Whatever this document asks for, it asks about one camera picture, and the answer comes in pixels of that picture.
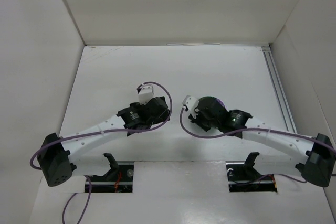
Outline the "purple curved lego brick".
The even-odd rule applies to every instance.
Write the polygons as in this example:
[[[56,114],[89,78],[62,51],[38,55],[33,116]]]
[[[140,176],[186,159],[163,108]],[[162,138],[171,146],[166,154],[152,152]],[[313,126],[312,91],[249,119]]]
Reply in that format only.
[[[222,106],[222,107],[224,107],[225,108],[225,105],[224,105],[224,103],[220,100],[220,99],[216,99],[216,101]]]

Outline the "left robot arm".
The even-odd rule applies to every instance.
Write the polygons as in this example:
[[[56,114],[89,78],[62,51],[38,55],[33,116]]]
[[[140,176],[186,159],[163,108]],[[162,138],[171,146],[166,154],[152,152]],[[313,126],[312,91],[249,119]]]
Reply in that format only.
[[[111,118],[62,139],[73,176],[102,175],[107,168],[94,168],[96,160],[89,161],[85,155],[110,141],[123,139],[134,133],[153,131],[170,118],[171,106],[165,97],[154,97],[145,103],[131,103]]]

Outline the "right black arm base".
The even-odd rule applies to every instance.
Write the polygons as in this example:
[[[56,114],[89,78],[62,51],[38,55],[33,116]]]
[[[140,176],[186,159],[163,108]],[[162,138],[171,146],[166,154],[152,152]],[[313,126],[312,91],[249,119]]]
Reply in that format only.
[[[335,166],[335,149],[329,137],[319,133],[314,139],[312,149],[306,151],[306,155],[306,162],[296,164],[295,168],[307,182],[319,187],[328,187]]]

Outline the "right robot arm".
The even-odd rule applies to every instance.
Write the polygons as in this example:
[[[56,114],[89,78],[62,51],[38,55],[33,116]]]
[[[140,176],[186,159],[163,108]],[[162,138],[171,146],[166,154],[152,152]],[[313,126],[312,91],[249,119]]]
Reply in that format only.
[[[219,135],[201,136],[214,139],[235,136],[275,149],[280,155],[263,155],[256,159],[256,170],[262,174],[278,173],[300,176],[303,165],[308,160],[306,151],[313,143],[301,135],[277,129],[241,110],[227,110],[223,102],[215,97],[195,98],[187,96],[183,101],[188,119],[204,131],[216,129]]]

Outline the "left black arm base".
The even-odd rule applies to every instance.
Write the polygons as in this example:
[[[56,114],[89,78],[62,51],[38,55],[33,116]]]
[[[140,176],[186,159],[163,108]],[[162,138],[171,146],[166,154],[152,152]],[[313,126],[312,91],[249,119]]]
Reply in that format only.
[[[77,168],[69,161],[69,151],[65,151],[61,143],[57,143],[39,152],[37,161],[49,187],[59,186],[66,182]]]

